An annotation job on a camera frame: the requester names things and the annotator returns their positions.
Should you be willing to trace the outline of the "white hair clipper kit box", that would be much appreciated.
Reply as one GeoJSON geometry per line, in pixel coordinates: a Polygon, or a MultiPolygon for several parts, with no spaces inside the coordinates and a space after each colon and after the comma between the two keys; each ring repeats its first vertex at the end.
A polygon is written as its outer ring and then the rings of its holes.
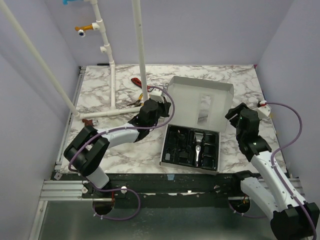
{"type": "Polygon", "coordinates": [[[160,166],[202,174],[220,171],[221,133],[227,128],[226,113],[231,108],[234,86],[206,79],[174,76],[168,84],[175,111],[165,129],[160,166]],[[200,164],[195,163],[195,132],[204,133],[200,164]],[[189,153],[179,161],[179,152],[189,153]]]}

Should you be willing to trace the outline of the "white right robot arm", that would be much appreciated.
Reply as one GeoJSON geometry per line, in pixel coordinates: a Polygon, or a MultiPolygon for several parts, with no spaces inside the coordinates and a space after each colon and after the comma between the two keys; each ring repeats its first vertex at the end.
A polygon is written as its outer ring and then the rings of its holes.
{"type": "Polygon", "coordinates": [[[262,185],[249,170],[232,175],[230,191],[250,197],[270,221],[270,227],[278,240],[317,239],[320,209],[308,202],[293,186],[282,171],[267,141],[260,136],[260,121],[270,115],[269,103],[261,101],[257,109],[245,103],[228,110],[225,118],[236,129],[236,140],[241,153],[258,170],[264,180],[262,185]]]}

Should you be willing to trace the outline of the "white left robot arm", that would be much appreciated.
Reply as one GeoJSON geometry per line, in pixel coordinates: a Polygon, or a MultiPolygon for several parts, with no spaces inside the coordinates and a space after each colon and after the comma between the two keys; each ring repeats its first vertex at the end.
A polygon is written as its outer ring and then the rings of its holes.
{"type": "Polygon", "coordinates": [[[107,197],[111,191],[110,179],[100,167],[106,151],[118,145],[141,141],[150,131],[161,127],[158,125],[160,118],[173,118],[170,110],[175,112],[173,101],[149,99],[136,116],[120,127],[106,130],[98,130],[91,125],[83,127],[63,152],[69,161],[69,170],[90,181],[99,197],[107,197]]]}

